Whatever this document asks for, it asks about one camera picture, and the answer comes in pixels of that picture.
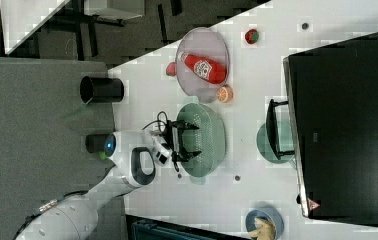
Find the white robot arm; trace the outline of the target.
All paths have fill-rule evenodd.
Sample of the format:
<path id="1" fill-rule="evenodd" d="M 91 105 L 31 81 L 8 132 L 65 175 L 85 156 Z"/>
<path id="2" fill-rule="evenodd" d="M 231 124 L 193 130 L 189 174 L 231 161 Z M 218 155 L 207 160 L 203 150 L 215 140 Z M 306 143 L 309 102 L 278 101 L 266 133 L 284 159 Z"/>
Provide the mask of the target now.
<path id="1" fill-rule="evenodd" d="M 184 120 L 167 121 L 164 130 L 122 130 L 108 135 L 106 157 L 113 167 L 88 191 L 53 199 L 26 219 L 13 240 L 86 240 L 97 228 L 99 210 L 117 196 L 149 185 L 156 167 L 167 161 L 187 162 L 197 151 L 183 147 L 183 133 L 198 127 Z"/>

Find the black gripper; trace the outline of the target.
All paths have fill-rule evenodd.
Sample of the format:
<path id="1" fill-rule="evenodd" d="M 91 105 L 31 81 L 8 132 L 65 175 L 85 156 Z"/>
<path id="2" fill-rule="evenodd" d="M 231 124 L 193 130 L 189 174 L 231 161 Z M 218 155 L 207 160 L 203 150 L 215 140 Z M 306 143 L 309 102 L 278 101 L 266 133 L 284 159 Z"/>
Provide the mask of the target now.
<path id="1" fill-rule="evenodd" d="M 165 133 L 164 139 L 166 140 L 167 144 L 169 145 L 170 149 L 172 150 L 172 162 L 188 162 L 189 160 L 195 158 L 201 151 L 194 151 L 194 152 L 187 152 L 181 151 L 180 152 L 180 142 L 179 142 L 179 130 L 186 131 L 186 130 L 198 130 L 199 127 L 188 123 L 184 120 L 178 120 L 177 122 L 172 122 L 168 120 L 165 126 Z"/>

